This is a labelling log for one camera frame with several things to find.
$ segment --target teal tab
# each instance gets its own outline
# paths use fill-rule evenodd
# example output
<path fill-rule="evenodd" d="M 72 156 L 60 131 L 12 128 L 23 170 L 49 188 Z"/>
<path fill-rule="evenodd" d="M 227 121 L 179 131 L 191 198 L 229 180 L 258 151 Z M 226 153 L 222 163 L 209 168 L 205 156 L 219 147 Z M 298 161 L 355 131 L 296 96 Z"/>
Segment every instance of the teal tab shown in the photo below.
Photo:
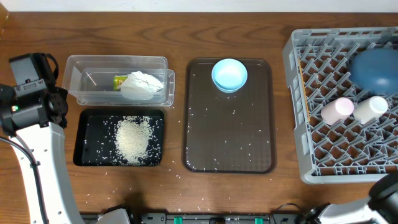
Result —
<path fill-rule="evenodd" d="M 174 224 L 182 224 L 182 217 L 174 217 Z"/>
<path fill-rule="evenodd" d="M 262 224 L 264 222 L 264 220 L 262 218 L 255 218 L 254 219 L 254 224 Z"/>

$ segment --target brown tray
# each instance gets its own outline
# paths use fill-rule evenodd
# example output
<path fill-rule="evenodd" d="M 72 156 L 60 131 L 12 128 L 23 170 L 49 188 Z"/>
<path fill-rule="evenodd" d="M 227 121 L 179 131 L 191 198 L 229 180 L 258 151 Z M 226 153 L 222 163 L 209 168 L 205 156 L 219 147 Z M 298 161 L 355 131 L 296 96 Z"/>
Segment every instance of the brown tray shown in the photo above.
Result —
<path fill-rule="evenodd" d="M 192 172 L 266 174 L 275 166 L 271 68 L 239 59 L 248 80 L 237 92 L 223 93 L 211 79 L 220 60 L 188 65 L 183 164 Z"/>

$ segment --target bowl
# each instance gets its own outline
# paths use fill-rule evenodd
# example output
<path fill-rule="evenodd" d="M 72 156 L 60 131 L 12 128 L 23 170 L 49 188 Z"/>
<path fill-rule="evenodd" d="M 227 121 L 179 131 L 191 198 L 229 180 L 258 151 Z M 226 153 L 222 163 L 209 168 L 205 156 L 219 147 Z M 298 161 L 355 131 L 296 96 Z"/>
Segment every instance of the bowl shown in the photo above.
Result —
<path fill-rule="evenodd" d="M 233 93 L 246 83 L 248 71 L 240 61 L 228 58 L 214 65 L 211 78 L 220 91 Z"/>

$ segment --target gray plastic crate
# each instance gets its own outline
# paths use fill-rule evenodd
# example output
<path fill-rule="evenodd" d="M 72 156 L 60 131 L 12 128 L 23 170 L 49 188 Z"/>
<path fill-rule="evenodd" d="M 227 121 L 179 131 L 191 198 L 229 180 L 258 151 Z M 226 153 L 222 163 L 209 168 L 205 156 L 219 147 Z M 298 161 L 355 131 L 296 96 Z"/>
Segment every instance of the gray plastic crate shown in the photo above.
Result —
<path fill-rule="evenodd" d="M 398 49 L 398 27 L 295 30 L 283 49 L 300 176 L 307 184 L 375 182 L 398 169 L 398 94 L 384 95 L 389 111 L 365 125 L 350 116 L 329 126 L 320 116 L 338 97 L 356 105 L 373 96 L 349 80 L 347 69 L 358 52 L 373 48 Z"/>

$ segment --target yellow packet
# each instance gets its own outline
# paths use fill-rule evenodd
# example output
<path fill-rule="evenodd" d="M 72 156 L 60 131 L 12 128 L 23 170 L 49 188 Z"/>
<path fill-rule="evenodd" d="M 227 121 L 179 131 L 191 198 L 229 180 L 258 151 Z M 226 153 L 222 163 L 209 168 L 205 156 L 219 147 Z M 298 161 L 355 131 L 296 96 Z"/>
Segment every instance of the yellow packet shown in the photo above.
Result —
<path fill-rule="evenodd" d="M 113 78 L 113 90 L 120 90 L 120 85 L 126 81 L 128 75 L 115 75 Z"/>

